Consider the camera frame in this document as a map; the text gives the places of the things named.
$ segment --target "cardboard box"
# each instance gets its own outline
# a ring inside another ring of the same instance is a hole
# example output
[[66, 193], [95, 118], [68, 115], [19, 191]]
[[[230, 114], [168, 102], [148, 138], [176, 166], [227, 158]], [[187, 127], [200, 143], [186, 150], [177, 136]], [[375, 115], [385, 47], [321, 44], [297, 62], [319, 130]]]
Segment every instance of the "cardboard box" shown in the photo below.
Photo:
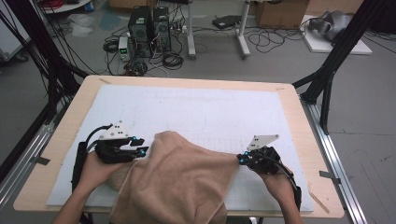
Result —
[[256, 22], [263, 28], [298, 29], [310, 0], [284, 0], [279, 4], [259, 3]]
[[363, 0], [311, 0], [306, 15], [321, 16], [325, 11], [340, 10], [344, 13], [356, 13]]
[[108, 4], [119, 9], [130, 9], [135, 6], [149, 6], [153, 9], [157, 5], [157, 0], [108, 0]]

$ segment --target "human arm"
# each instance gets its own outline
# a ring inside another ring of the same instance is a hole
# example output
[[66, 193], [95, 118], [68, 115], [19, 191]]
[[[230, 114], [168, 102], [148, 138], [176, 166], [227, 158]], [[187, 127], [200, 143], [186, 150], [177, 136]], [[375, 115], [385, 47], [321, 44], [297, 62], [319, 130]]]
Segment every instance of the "human arm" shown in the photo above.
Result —
[[87, 202], [93, 190], [104, 183], [114, 171], [122, 166], [123, 163], [104, 164], [95, 152], [88, 154], [76, 189], [52, 223], [78, 223], [85, 202]]
[[300, 212], [294, 201], [294, 192], [290, 181], [286, 175], [279, 169], [274, 175], [257, 173], [264, 181], [270, 194], [279, 203], [280, 209], [282, 210], [285, 224], [300, 224], [303, 223], [303, 219], [300, 216]]

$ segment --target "floor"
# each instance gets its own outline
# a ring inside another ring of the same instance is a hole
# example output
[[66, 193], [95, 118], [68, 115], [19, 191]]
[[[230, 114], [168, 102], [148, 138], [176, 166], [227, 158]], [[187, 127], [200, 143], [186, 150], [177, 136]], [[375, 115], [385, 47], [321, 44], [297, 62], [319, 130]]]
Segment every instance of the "floor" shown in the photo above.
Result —
[[[106, 4], [89, 15], [95, 18], [93, 33], [87, 37], [68, 34], [66, 39], [91, 70], [104, 71], [104, 40], [124, 27], [127, 17], [121, 12], [108, 10]], [[59, 18], [64, 20], [67, 16], [61, 14]], [[214, 28], [211, 20], [201, 18], [195, 24]], [[249, 18], [248, 24], [254, 26], [253, 18]], [[396, 50], [395, 41], [372, 39]], [[286, 40], [268, 53], [258, 52], [248, 42], [251, 56], [243, 60], [232, 33], [205, 32], [196, 33], [197, 59], [193, 61], [187, 56], [185, 38], [180, 40], [184, 45], [180, 53], [185, 60], [182, 67], [178, 70], [153, 69], [145, 76], [292, 83], [318, 70], [328, 56], [327, 53], [311, 53], [303, 40]], [[333, 81], [329, 131], [368, 223], [396, 223], [396, 56], [372, 41], [362, 40], [373, 54], [349, 55], [337, 71]], [[78, 65], [88, 71], [82, 63], [78, 62]], [[122, 66], [116, 56], [110, 68], [115, 73], [121, 72]], [[42, 79], [32, 60], [27, 63], [11, 60], [1, 65], [0, 99], [0, 162], [3, 162], [47, 101]], [[15, 211], [12, 204], [17, 194], [18, 189], [1, 211], [0, 223], [32, 223], [32, 219], [35, 223], [48, 223], [53, 219], [54, 213]], [[94, 219], [97, 223], [108, 222], [106, 215], [97, 215]], [[349, 218], [345, 215], [340, 219], [306, 218], [304, 221], [349, 223]], [[229, 223], [241, 221], [230, 220]], [[282, 220], [265, 218], [264, 223], [282, 223]]]

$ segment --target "wooden table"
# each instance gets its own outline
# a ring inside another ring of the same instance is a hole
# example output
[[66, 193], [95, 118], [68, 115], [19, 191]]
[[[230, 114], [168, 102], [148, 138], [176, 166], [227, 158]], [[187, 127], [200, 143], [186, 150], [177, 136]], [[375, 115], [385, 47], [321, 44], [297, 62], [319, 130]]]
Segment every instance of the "wooden table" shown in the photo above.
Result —
[[[198, 80], [156, 77], [107, 77], [89, 76], [82, 83], [72, 104], [50, 139], [42, 157], [50, 160], [47, 165], [37, 164], [25, 182], [14, 208], [21, 211], [59, 211], [60, 206], [47, 206], [46, 201], [55, 184], [61, 164], [74, 142], [78, 128], [85, 119], [92, 102], [102, 85], [133, 85], [153, 87], [183, 87], [199, 89], [224, 89], [241, 91], [277, 92], [281, 99], [290, 133], [305, 173], [314, 212], [302, 213], [303, 217], [342, 217], [340, 203], [332, 180], [319, 176], [327, 172], [315, 136], [310, 128], [299, 97], [290, 84], [220, 80]], [[88, 212], [109, 212], [110, 208], [89, 207]], [[278, 217], [280, 213], [229, 211], [230, 216]]]

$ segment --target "person's left hand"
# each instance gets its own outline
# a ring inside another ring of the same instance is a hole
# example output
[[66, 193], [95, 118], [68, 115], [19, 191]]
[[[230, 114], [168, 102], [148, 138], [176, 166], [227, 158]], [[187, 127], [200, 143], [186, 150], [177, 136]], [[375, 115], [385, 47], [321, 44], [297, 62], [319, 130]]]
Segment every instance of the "person's left hand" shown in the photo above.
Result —
[[120, 169], [126, 163], [105, 164], [96, 152], [91, 152], [85, 160], [82, 168], [81, 178], [78, 182], [78, 188], [93, 191], [99, 185], [108, 180], [110, 175]]

